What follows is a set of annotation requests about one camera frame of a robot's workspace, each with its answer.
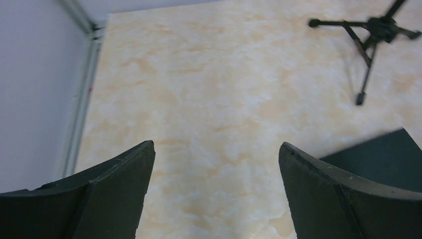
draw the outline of tripod leg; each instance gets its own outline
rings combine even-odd
[[[390,9],[388,9],[388,12],[385,14],[385,18],[392,18],[399,10],[399,8],[405,3],[405,1],[406,0],[396,0]]]
[[[415,40],[422,34],[420,31],[410,31],[401,27],[398,27],[398,29],[400,34],[407,36],[410,40]]]
[[[350,26],[345,24],[343,25],[343,27],[344,29],[346,29],[347,33],[349,33],[349,36],[353,39],[357,50],[359,51],[359,54],[363,57],[366,62],[366,65],[369,67],[369,65],[371,64],[371,58],[369,58],[368,54],[366,54],[366,50],[363,48],[362,41],[359,39],[359,37],[356,35],[356,33],[352,30]]]
[[[363,81],[362,89],[360,90],[360,93],[357,95],[357,98],[356,98],[357,106],[363,105],[363,102],[365,101],[365,96],[366,96],[365,89],[368,84],[369,74],[371,73],[372,63],[374,63],[374,60],[375,60],[376,51],[377,51],[377,44],[374,45],[374,51],[372,52],[372,55],[371,55],[371,62],[368,66],[368,70],[366,71],[366,76],[365,76],[365,80]]]
[[[377,44],[378,41],[376,39],[375,36],[373,36],[372,34],[368,36],[368,38],[366,38],[366,40],[363,42],[362,48],[364,51],[366,51],[367,49],[369,49],[372,45]]]
[[[317,26],[343,26],[345,21],[321,21],[319,19],[309,19],[308,26],[315,28]],[[357,26],[366,28],[366,22],[364,21],[346,21],[349,26]]]

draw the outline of beige marble floor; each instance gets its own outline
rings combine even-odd
[[[283,141],[319,157],[404,126],[422,145],[422,42],[379,47],[359,108],[365,68],[346,32],[307,27],[309,17],[365,20],[389,3],[240,0],[112,14],[77,171],[152,139],[138,238],[295,238]],[[421,28],[421,12],[409,1],[396,20]]]

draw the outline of white wall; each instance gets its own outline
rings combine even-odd
[[[88,44],[55,0],[0,1],[0,192],[54,177]]]
[[[145,10],[159,7],[189,5],[217,0],[78,0],[90,17],[104,21],[108,13]]]

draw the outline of tripod head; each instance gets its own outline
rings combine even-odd
[[[387,13],[382,17],[371,17],[366,23],[366,29],[371,33],[371,41],[369,45],[377,44],[382,41],[387,43],[393,42],[396,36],[401,33],[400,28],[396,25],[393,16],[402,7],[406,0],[396,0]]]

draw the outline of tripod foot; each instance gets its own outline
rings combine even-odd
[[[366,96],[365,92],[361,92],[357,95],[357,98],[356,98],[356,105],[357,106],[363,105],[363,102],[365,101],[365,96]]]
[[[319,26],[320,23],[321,23],[321,20],[311,18],[311,19],[309,19],[308,26],[315,28],[315,27]]]
[[[420,32],[420,31],[415,31],[413,34],[411,34],[411,35],[409,36],[409,39],[410,39],[410,40],[415,40],[416,38],[420,37],[420,36],[421,36],[421,34],[422,34],[422,32]]]

